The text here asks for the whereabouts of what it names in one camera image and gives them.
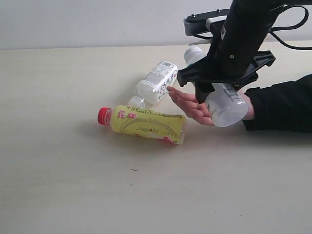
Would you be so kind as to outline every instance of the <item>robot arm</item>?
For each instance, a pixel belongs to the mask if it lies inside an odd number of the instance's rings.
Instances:
[[[286,4],[300,7],[312,5],[312,0],[233,0],[229,10],[188,16],[184,20],[186,35],[210,39],[211,47],[205,58],[178,72],[180,86],[192,82],[197,101],[203,103],[214,91],[212,83],[229,83],[239,90],[256,81],[257,70],[275,61],[270,51],[258,51],[267,34],[274,36],[274,31],[298,28],[308,18],[305,8],[305,18],[298,25],[272,28],[282,12],[294,7]],[[200,35],[206,32],[213,36]]]

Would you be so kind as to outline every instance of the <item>white wall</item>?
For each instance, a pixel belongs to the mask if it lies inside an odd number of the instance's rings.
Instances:
[[[183,44],[183,18],[231,0],[0,0],[0,49]],[[295,24],[290,10],[279,24]],[[285,39],[312,39],[312,19]]]

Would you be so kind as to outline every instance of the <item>white bottle cap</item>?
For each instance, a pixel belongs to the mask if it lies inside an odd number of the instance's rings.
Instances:
[[[198,46],[191,46],[184,53],[184,60],[188,66],[193,63],[196,63],[197,61],[201,60],[203,57],[205,57],[205,55]]]
[[[136,108],[140,108],[140,109],[145,109],[146,108],[146,101],[144,100],[144,98],[141,98],[139,96],[133,96],[129,100],[128,106],[136,107]]]

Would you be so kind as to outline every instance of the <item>red bottle cap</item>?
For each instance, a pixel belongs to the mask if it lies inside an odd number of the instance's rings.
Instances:
[[[100,109],[97,115],[97,121],[102,125],[109,125],[109,121],[107,119],[108,112],[112,110],[111,108],[103,107]]]

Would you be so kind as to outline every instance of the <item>yellow label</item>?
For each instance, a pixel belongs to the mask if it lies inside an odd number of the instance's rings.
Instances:
[[[111,118],[111,126],[117,133],[162,139],[174,144],[182,144],[185,122],[186,118],[182,115],[127,106],[117,106]]]

